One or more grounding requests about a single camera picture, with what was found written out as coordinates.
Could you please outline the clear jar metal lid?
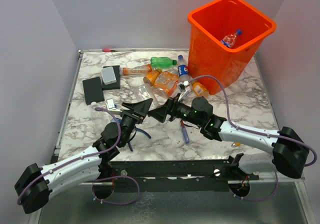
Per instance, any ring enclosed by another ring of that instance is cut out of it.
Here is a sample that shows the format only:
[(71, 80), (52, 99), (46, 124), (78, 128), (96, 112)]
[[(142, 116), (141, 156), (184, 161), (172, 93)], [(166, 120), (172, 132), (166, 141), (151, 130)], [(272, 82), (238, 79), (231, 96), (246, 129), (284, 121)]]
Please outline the clear jar metal lid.
[(144, 83), (133, 90), (133, 94), (138, 102), (145, 101), (147, 99), (153, 99), (150, 109), (155, 109), (159, 106), (159, 102), (153, 92), (152, 87)]

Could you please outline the large orange label jug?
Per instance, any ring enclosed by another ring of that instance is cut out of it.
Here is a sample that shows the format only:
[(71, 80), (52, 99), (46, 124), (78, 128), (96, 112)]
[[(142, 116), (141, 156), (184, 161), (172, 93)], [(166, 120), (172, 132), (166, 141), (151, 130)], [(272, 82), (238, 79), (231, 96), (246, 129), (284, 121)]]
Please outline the large orange label jug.
[(162, 98), (169, 98), (175, 92), (178, 81), (178, 75), (169, 71), (163, 71), (153, 84), (154, 93)]

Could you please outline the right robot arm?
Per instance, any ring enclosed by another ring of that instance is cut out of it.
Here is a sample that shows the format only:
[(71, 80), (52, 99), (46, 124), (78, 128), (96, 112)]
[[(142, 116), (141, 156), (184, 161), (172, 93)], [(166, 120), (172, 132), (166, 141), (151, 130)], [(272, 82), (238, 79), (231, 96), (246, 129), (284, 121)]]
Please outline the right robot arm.
[(290, 127), (281, 130), (259, 129), (232, 124), (213, 113), (213, 106), (204, 97), (196, 97), (191, 106), (169, 98), (165, 104), (150, 110), (148, 116), (164, 123), (166, 117), (179, 118), (200, 128), (209, 140), (235, 142), (259, 149), (267, 154), (267, 162), (286, 177), (299, 179), (306, 167), (311, 148)]

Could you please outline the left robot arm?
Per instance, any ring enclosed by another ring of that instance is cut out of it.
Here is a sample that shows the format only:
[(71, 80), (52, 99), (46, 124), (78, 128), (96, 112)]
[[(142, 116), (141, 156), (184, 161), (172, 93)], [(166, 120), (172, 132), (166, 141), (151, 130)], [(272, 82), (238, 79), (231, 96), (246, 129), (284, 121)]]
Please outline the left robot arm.
[(50, 198), (77, 184), (106, 181), (111, 174), (109, 161), (128, 143), (136, 125), (147, 116), (152, 102), (152, 98), (137, 103), (124, 102), (123, 110), (109, 110), (93, 103), (94, 112), (106, 112), (113, 121), (104, 127), (91, 146), (76, 155), (49, 165), (33, 163), (24, 170), (14, 185), (17, 204), (22, 206), (24, 213), (41, 209)]

